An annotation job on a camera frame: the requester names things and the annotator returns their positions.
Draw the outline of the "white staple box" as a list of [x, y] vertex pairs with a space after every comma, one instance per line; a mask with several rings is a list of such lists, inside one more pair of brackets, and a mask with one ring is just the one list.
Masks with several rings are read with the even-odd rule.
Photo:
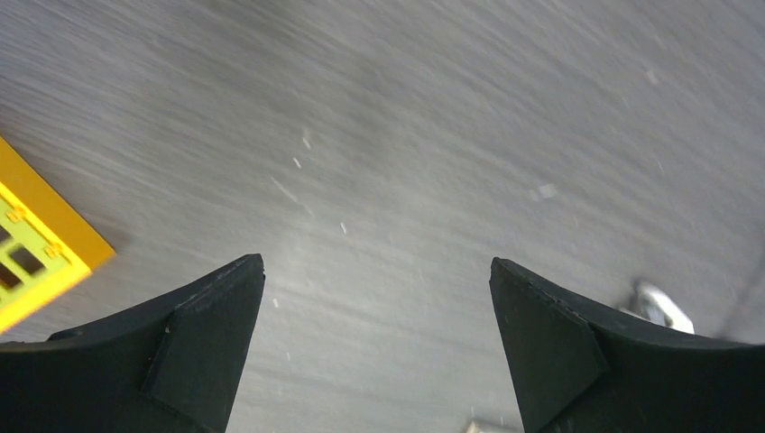
[[464, 433], [513, 433], [513, 430], [485, 420], [474, 419], [467, 424]]

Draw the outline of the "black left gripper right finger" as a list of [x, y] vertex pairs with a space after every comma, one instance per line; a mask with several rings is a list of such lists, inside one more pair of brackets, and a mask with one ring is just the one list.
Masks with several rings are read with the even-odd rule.
[[489, 284], [525, 431], [763, 431], [762, 345], [652, 324], [507, 259]]

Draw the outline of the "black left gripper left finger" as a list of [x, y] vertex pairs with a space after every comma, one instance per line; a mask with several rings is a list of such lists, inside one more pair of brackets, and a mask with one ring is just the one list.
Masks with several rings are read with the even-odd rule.
[[2, 344], [2, 431], [225, 431], [264, 283], [247, 254], [46, 341]]

